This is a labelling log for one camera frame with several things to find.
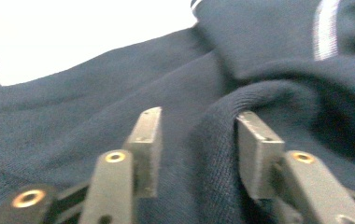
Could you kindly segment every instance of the metal bracket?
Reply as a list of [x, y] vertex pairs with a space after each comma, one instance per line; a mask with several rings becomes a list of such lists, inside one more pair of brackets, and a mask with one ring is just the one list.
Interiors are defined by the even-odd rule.
[[285, 143], [255, 113], [238, 118], [239, 174], [250, 198], [274, 197], [272, 165], [283, 155]]
[[162, 109], [144, 111], [122, 148], [132, 152], [135, 161], [135, 196], [156, 197], [162, 141]]
[[355, 224], [355, 200], [323, 162], [284, 142], [253, 112], [237, 118], [239, 174], [255, 201], [273, 199], [279, 223]]
[[56, 190], [47, 185], [31, 185], [10, 195], [0, 205], [0, 224], [53, 223]]
[[102, 155], [87, 193], [82, 224], [134, 222], [134, 158], [126, 150]]

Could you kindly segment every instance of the white background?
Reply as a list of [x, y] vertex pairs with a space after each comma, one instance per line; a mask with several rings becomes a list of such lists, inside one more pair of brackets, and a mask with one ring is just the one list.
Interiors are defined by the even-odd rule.
[[0, 0], [0, 83], [66, 70], [193, 26], [191, 0]]

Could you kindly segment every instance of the white stripe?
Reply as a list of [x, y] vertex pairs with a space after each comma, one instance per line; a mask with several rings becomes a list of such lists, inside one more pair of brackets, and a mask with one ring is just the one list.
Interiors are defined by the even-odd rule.
[[340, 0], [322, 0], [314, 20], [314, 57], [321, 61], [336, 56], [337, 49], [337, 10]]
[[197, 9], [198, 5], [202, 2], [203, 0], [197, 0], [192, 4], [192, 13], [195, 15], [195, 10]]

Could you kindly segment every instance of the screw hole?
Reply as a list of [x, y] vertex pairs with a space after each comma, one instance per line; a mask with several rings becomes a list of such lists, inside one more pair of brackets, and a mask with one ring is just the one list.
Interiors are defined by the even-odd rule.
[[32, 201], [35, 197], [36, 197], [36, 195], [35, 195], [34, 193], [28, 194], [28, 195], [26, 195], [26, 196], [24, 196], [24, 197], [22, 198], [22, 201], [23, 201], [24, 203], [27, 203], [27, 202]]
[[309, 158], [306, 155], [298, 155], [298, 158], [303, 161], [309, 160]]
[[12, 206], [16, 208], [30, 207], [39, 203], [45, 196], [45, 191], [41, 189], [31, 189], [18, 195], [12, 201]]
[[311, 164], [315, 161], [315, 158], [312, 155], [306, 154], [304, 152], [295, 152], [292, 154], [292, 156], [294, 157], [295, 160], [307, 164]]
[[111, 223], [111, 216], [105, 215], [99, 218], [98, 224], [110, 224]]
[[122, 152], [112, 152], [106, 155], [105, 160], [107, 162], [119, 162], [125, 160], [125, 154]]

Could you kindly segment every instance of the navy blue fabric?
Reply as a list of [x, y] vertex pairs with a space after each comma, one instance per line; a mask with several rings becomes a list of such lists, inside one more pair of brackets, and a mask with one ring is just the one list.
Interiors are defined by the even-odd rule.
[[317, 4], [203, 1], [194, 28], [0, 87], [0, 203], [27, 184], [87, 180], [154, 106], [163, 107], [164, 151], [142, 223], [272, 221], [239, 180], [234, 120], [244, 110], [355, 189], [355, 55], [312, 60]]

